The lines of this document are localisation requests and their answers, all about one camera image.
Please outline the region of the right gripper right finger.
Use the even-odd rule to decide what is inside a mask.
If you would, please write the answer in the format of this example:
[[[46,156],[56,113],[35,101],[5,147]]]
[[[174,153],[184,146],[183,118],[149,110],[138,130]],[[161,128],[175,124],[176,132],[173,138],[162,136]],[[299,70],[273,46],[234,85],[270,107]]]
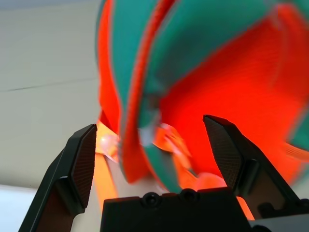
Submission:
[[[204,115],[215,162],[229,188],[255,219],[303,215],[309,201],[299,199],[265,154],[230,121]]]

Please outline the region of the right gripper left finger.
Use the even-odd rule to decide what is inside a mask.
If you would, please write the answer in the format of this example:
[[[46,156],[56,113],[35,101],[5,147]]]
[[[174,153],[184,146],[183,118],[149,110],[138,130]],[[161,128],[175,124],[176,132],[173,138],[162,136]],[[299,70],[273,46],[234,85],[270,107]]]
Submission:
[[[88,206],[95,168],[97,126],[76,131],[48,167],[20,232],[69,232]]]

